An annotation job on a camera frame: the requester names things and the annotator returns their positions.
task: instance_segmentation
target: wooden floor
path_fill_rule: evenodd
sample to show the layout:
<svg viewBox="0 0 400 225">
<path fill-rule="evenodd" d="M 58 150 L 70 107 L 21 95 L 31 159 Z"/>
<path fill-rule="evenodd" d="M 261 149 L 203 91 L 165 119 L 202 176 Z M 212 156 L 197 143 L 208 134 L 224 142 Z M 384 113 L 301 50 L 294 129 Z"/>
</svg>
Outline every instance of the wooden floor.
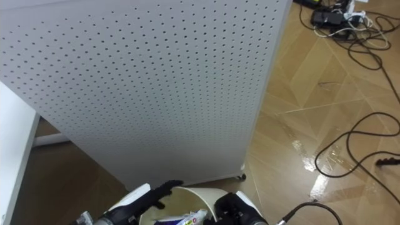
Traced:
<svg viewBox="0 0 400 225">
<path fill-rule="evenodd" d="M 400 1 L 370 0 L 357 7 L 398 17 Z M 305 21 L 309 15 L 305 10 Z M 400 30 L 387 37 L 392 49 L 378 54 L 400 89 Z M 299 203 L 315 199 L 337 211 L 344 224 L 399 224 L 400 206 L 365 173 L 357 170 L 348 177 L 328 179 L 313 164 L 321 148 L 374 111 L 400 118 L 400 105 L 383 73 L 362 68 L 331 40 L 303 28 L 299 7 L 293 4 L 248 150 L 247 180 L 225 179 L 197 186 L 243 190 L 270 224 Z M 390 133 L 397 127 L 374 117 L 360 129 Z M 400 153 L 400 137 L 353 135 L 350 146 L 358 159 L 374 151 Z M 378 169 L 374 166 L 377 159 L 364 165 L 400 196 L 400 167 Z M 320 165 L 331 174 L 352 168 L 344 140 L 329 149 Z M 75 145 L 42 147 L 29 158 L 12 223 L 67 224 L 85 210 L 96 217 L 125 193 L 122 184 Z M 322 209 L 305 208 L 289 224 L 336 222 Z"/>
</svg>

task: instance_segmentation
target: white cable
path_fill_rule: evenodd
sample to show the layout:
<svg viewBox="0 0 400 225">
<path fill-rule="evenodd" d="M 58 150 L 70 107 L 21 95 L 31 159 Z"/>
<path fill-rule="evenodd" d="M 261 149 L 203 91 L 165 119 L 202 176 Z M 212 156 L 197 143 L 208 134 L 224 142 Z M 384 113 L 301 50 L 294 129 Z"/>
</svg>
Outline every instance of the white cable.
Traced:
<svg viewBox="0 0 400 225">
<path fill-rule="evenodd" d="M 317 32 L 317 29 L 316 29 L 316 28 L 317 28 L 317 27 L 314 26 L 314 33 L 315 33 L 315 35 L 317 35 L 317 36 L 320 37 L 320 38 L 329 38 L 329 37 L 331 37 L 331 36 L 333 36 L 333 35 L 335 35 L 335 34 L 337 34 L 337 33 L 340 33 L 340 32 L 342 32 L 342 31 L 354 30 L 353 28 L 343 28 L 343 29 L 340 29 L 340 30 L 338 30 L 338 31 L 336 31 L 336 32 L 333 32 L 333 33 L 331 33 L 331 34 L 328 34 L 328 35 L 321 35 L 321 34 L 319 34 L 319 33 Z"/>
<path fill-rule="evenodd" d="M 364 38 L 364 40 L 366 40 L 370 45 L 374 46 L 375 48 L 386 49 L 386 48 L 389 46 L 389 41 L 388 41 L 388 39 L 386 38 L 386 36 L 382 33 L 382 31 L 381 31 L 377 26 L 375 26 L 374 22 L 373 22 L 371 19 L 369 19 L 367 16 L 365 16 L 365 18 L 367 18 L 367 21 L 370 21 L 370 22 L 371 22 L 371 26 L 374 26 L 375 29 L 380 33 L 380 35 L 382 36 L 382 38 L 385 40 L 385 46 L 378 46 L 378 45 L 374 44 L 373 42 L 369 41 L 369 40 L 363 35 L 363 33 L 361 33 L 361 37 Z"/>
</svg>

